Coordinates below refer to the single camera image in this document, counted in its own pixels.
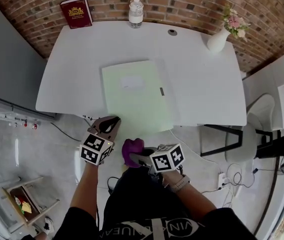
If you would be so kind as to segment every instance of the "shoe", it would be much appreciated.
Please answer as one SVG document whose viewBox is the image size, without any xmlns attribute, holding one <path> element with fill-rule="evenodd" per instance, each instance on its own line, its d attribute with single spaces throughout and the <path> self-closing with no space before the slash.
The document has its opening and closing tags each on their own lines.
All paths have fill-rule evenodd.
<svg viewBox="0 0 284 240">
<path fill-rule="evenodd" d="M 44 232 L 48 235 L 53 233 L 54 230 L 54 223 L 49 217 L 45 217 L 45 226 L 44 226 Z"/>
</svg>

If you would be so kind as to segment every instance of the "maroon book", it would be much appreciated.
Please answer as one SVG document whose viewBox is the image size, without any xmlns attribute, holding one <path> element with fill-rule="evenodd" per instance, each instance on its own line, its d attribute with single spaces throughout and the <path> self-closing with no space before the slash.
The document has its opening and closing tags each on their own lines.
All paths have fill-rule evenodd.
<svg viewBox="0 0 284 240">
<path fill-rule="evenodd" d="M 92 16 L 87 0 L 67 0 L 61 2 L 60 6 L 71 29 L 92 25 Z"/>
</svg>

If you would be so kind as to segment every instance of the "wristwatch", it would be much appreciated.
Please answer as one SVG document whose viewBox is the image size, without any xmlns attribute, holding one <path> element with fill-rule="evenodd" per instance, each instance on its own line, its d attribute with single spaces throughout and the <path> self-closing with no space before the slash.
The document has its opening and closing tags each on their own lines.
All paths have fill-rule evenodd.
<svg viewBox="0 0 284 240">
<path fill-rule="evenodd" d="M 186 184 L 188 184 L 189 182 L 190 182 L 190 178 L 187 175 L 183 175 L 183 178 L 178 183 L 176 183 L 173 186 L 170 186 L 170 190 L 173 193 L 176 193 L 180 189 L 182 189 Z"/>
</svg>

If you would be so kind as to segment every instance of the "plastic bottle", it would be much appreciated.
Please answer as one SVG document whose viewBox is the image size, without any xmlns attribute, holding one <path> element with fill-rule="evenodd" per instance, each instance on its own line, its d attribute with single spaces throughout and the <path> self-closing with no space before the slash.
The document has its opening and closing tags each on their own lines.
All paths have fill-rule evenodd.
<svg viewBox="0 0 284 240">
<path fill-rule="evenodd" d="M 128 20 L 130 22 L 130 26 L 134 29 L 137 29 L 142 25 L 143 7 L 144 5 L 140 0 L 130 1 L 130 11 L 128 13 Z"/>
</svg>

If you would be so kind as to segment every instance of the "brick wall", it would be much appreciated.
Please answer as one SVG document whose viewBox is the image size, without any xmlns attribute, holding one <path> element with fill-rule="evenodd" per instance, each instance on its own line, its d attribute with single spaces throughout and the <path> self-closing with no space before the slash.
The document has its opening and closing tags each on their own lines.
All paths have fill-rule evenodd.
<svg viewBox="0 0 284 240">
<path fill-rule="evenodd" d="M 0 9 L 45 58 L 66 25 L 64 0 L 0 0 Z M 127 20 L 130 0 L 88 0 L 93 21 Z M 229 38 L 240 69 L 255 71 L 284 54 L 284 0 L 142 0 L 145 21 L 213 34 L 222 24 L 225 4 L 251 23 L 248 43 Z"/>
</svg>

